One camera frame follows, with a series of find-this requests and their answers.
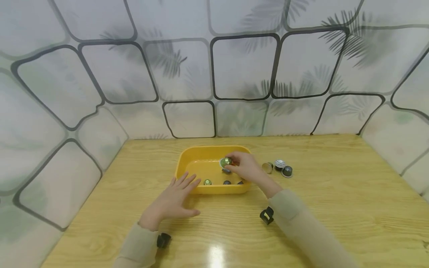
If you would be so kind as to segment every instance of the wall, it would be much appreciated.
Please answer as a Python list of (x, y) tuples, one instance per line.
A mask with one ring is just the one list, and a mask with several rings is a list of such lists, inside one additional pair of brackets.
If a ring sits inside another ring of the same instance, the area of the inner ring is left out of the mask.
[(0, 266), (39, 266), (128, 138), (356, 133), (429, 200), (428, 11), (1, 1)]

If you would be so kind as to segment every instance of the left hand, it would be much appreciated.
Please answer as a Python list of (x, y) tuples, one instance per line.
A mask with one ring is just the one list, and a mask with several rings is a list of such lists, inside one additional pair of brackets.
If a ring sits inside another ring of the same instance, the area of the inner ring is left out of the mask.
[(188, 178), (185, 172), (178, 180), (171, 179), (170, 185), (153, 201), (143, 212), (139, 220), (142, 228), (157, 231), (158, 226), (164, 219), (169, 218), (189, 218), (200, 215), (197, 209), (185, 209), (183, 201), (188, 194), (198, 186), (201, 179), (192, 182), (196, 175)]

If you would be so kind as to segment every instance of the yellow plastic tray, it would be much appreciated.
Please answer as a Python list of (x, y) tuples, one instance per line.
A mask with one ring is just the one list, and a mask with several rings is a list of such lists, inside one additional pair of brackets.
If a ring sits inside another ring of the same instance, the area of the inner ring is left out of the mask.
[[(201, 178), (201, 183), (191, 192), (192, 194), (245, 193), (249, 190), (251, 183), (241, 179), (237, 174), (225, 174), (219, 165), (219, 160), (233, 151), (250, 153), (249, 149), (238, 145), (188, 148), (180, 155), (176, 178), (186, 171), (189, 175), (195, 173), (197, 178)], [(204, 180), (211, 180), (212, 185), (204, 185)], [(224, 181), (230, 181), (231, 184), (223, 184)]]

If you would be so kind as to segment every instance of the wood grain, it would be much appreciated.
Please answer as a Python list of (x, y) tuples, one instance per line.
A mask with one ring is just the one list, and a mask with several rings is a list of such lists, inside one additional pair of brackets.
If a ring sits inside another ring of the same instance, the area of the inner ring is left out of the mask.
[[(356, 135), (128, 141), (43, 267), (110, 267), (180, 153), (198, 145), (242, 145), (260, 163), (285, 160), (293, 178), (272, 177), (302, 197), (361, 267), (429, 267), (428, 204)], [(254, 185), (186, 205), (202, 214), (163, 223), (172, 241), (155, 267), (311, 267), (275, 223), (259, 219), (267, 201)]]

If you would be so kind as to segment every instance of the beige sleeve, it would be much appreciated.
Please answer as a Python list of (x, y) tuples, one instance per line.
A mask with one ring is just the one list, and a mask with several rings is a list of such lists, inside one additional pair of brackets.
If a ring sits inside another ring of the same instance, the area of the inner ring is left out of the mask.
[(158, 232), (143, 229), (137, 223), (125, 238), (113, 268), (149, 268), (155, 263)]
[(311, 214), (301, 199), (283, 190), (268, 199), (274, 221), (317, 268), (357, 268), (338, 240)]

